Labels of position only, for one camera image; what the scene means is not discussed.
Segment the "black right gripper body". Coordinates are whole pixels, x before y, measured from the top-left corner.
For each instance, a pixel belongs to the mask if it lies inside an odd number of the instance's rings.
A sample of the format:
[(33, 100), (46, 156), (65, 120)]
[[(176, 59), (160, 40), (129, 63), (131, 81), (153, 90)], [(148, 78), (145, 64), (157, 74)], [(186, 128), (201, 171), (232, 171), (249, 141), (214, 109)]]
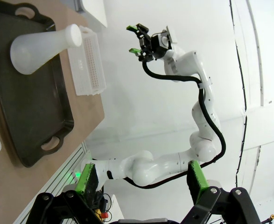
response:
[(162, 34), (152, 37), (144, 35), (139, 39), (141, 54), (139, 60), (161, 59), (168, 51), (168, 39)]

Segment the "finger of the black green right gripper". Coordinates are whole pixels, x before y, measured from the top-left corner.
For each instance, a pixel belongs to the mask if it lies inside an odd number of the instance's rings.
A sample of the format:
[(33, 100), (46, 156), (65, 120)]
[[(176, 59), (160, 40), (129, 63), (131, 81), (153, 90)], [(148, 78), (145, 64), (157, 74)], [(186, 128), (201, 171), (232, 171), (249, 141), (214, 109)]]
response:
[(138, 39), (150, 39), (150, 36), (148, 35), (149, 29), (140, 23), (135, 26), (129, 25), (126, 27), (126, 30), (135, 33)]
[(131, 48), (129, 49), (129, 53), (134, 54), (136, 57), (138, 57), (139, 62), (147, 62), (148, 61), (148, 57), (147, 54), (144, 53), (142, 50), (140, 49), (136, 49), (136, 48)]

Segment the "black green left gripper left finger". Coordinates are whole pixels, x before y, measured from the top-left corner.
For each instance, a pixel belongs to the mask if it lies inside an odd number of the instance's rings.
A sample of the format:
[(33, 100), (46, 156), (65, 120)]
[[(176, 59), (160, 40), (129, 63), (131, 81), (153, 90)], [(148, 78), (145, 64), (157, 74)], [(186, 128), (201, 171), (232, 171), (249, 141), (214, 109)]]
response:
[(40, 193), (31, 208), (31, 223), (61, 224), (72, 219), (77, 224), (99, 224), (100, 220), (91, 209), (98, 187), (98, 176), (93, 163), (86, 164), (74, 189), (58, 196)]

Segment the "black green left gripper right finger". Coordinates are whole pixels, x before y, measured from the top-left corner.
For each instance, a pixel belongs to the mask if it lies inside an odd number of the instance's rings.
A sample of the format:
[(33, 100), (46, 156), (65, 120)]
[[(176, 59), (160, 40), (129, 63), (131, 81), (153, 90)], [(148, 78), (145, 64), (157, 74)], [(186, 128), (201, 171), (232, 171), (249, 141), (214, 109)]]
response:
[(220, 215), (226, 224), (259, 224), (260, 218), (245, 188), (227, 192), (208, 184), (197, 161), (188, 163), (187, 185), (193, 207), (183, 224), (206, 224), (212, 215)]

